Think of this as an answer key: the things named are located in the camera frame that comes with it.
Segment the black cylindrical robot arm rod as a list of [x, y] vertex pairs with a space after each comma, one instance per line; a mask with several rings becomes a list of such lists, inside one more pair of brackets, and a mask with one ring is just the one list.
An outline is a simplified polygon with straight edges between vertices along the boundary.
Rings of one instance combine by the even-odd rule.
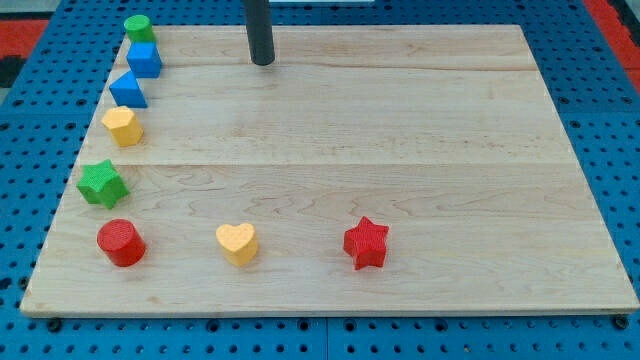
[[275, 60], [272, 20], [268, 0], [243, 0], [251, 60], [267, 66]]

